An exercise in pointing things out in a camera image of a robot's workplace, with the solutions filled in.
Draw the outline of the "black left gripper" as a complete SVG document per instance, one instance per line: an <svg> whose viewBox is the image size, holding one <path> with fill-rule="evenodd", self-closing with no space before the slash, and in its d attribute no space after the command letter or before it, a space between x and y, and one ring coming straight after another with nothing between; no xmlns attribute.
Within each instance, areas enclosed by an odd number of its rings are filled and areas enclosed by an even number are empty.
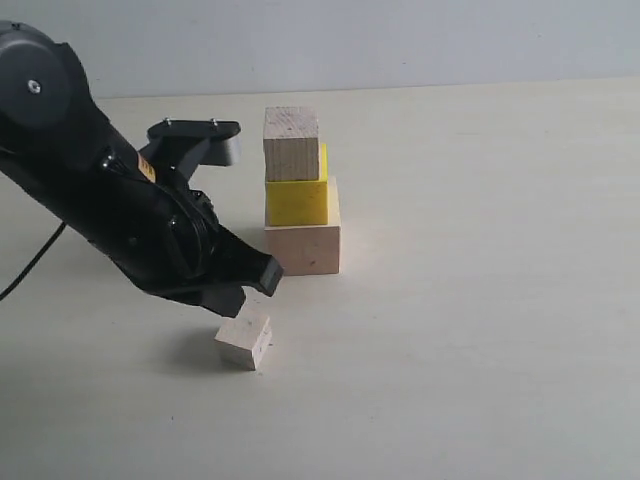
<svg viewBox="0 0 640 480"><path fill-rule="evenodd" d="M224 227L209 197L184 182L137 184L150 207L127 238L124 274L142 291L236 318L251 287L273 297L284 269Z"/></svg>

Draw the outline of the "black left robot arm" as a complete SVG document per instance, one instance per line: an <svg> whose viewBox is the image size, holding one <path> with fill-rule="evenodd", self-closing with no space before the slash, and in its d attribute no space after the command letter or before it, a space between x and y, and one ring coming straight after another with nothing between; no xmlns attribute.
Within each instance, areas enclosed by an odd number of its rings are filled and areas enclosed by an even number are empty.
<svg viewBox="0 0 640 480"><path fill-rule="evenodd" d="M145 293L223 317L245 291L272 296L283 269L223 226L190 186L230 166L239 123L163 120L134 147L96 105L72 47L1 24L1 170Z"/></svg>

